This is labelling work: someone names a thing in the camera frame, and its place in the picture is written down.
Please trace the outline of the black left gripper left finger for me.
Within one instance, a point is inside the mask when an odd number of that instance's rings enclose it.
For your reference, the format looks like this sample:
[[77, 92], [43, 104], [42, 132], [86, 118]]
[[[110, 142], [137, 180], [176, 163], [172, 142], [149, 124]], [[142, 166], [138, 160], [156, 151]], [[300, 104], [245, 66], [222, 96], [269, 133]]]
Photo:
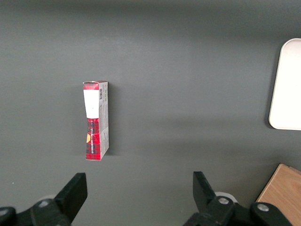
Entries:
[[34, 226], [70, 226], [87, 198], [85, 173], [77, 173], [53, 199], [43, 199], [30, 209]]

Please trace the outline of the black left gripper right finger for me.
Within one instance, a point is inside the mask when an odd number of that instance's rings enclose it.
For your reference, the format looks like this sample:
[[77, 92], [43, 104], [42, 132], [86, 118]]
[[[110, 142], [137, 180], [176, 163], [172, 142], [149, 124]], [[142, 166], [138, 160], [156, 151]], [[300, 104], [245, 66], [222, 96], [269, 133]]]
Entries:
[[193, 198], [198, 212], [189, 226], [226, 226], [234, 214], [234, 202], [225, 196], [217, 196], [201, 171], [193, 172]]

